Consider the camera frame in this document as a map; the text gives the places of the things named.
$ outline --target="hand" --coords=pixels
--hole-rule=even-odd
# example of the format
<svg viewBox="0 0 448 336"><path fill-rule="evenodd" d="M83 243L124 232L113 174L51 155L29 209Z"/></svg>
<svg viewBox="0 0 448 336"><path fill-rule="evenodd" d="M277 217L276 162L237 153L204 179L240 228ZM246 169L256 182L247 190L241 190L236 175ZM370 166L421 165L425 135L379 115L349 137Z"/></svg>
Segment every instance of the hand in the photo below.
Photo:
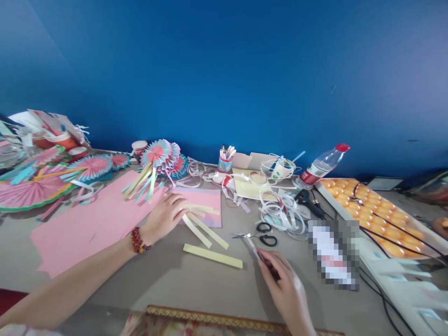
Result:
<svg viewBox="0 0 448 336"><path fill-rule="evenodd" d="M140 229L141 239L146 245L169 234L188 210L181 210L188 201L181 194L165 195L149 214L146 224Z"/></svg>
<svg viewBox="0 0 448 336"><path fill-rule="evenodd" d="M293 335L315 335L309 317L305 289L289 262L278 252L258 249L266 264L258 260L272 300Z"/></svg>

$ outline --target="red beaded bracelet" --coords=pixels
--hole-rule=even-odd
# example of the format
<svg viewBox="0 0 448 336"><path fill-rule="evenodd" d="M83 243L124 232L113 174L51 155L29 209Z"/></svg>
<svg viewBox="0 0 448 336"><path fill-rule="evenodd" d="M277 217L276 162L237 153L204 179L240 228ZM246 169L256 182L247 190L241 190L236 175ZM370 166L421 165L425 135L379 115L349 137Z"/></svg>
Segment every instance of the red beaded bracelet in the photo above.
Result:
<svg viewBox="0 0 448 336"><path fill-rule="evenodd" d="M147 246L147 245L143 244L143 240L141 240L141 237L140 237L140 228L139 227L136 227L132 230L131 239L132 239L132 246L134 247L135 253L142 254L143 251L148 251L152 247L152 245Z"/></svg>

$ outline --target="red bottle cap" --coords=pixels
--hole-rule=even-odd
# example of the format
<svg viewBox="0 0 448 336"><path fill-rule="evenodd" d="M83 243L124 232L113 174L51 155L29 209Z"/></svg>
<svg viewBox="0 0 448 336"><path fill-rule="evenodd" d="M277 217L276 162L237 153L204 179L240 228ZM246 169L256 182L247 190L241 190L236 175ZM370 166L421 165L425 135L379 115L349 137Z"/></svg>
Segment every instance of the red bottle cap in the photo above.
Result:
<svg viewBox="0 0 448 336"><path fill-rule="evenodd" d="M338 150L339 152L345 153L350 149L350 146L346 144L339 144L335 147L335 149Z"/></svg>

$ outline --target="blue wall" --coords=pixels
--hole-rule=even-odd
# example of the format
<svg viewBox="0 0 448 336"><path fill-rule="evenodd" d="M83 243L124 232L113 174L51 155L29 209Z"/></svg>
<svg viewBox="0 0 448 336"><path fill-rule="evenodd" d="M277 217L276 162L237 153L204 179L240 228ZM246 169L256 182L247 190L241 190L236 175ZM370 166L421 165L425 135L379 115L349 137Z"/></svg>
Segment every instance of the blue wall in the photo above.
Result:
<svg viewBox="0 0 448 336"><path fill-rule="evenodd" d="M345 142L334 175L448 166L444 0L3 0L0 48L0 113L66 114L94 147L306 166Z"/></svg>

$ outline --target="scissors handle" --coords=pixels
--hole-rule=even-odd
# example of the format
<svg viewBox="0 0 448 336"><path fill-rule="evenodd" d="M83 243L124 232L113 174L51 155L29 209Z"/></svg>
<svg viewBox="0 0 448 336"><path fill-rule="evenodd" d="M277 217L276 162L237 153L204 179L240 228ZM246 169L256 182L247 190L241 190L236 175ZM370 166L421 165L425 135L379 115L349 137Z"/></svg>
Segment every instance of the scissors handle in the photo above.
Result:
<svg viewBox="0 0 448 336"><path fill-rule="evenodd" d="M274 236L269 236L269 235L263 235L263 236L259 236L261 242L269 247L274 247L277 246L277 244L279 243L277 238Z"/></svg>
<svg viewBox="0 0 448 336"><path fill-rule="evenodd" d="M257 231L262 233L272 232L272 226L269 223L261 222L257 225Z"/></svg>

